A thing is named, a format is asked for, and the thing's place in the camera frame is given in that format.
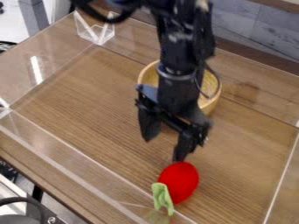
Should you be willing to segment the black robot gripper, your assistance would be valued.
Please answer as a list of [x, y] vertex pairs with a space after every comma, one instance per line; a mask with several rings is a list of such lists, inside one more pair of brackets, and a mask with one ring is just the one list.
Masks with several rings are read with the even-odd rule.
[[158, 89], [149, 85], [137, 85], [138, 121], [143, 139], [157, 138], [165, 123], [179, 134], [174, 148], [173, 161], [182, 162], [197, 146], [203, 146], [211, 129], [211, 120], [193, 101], [183, 110], [171, 110], [158, 101]]

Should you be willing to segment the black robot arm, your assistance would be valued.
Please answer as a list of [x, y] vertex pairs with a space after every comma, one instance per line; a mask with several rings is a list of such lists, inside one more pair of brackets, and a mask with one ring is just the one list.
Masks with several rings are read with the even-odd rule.
[[203, 146], [211, 119], [202, 112], [198, 100], [207, 59], [215, 53], [211, 27], [211, 0], [106, 0], [119, 8], [118, 17], [105, 16], [91, 6], [94, 0], [71, 0], [97, 20], [119, 24], [137, 10], [146, 8], [154, 16], [161, 59], [155, 67], [158, 86], [135, 86], [139, 127], [143, 139], [151, 141], [167, 125], [178, 131], [173, 160], [182, 162]]

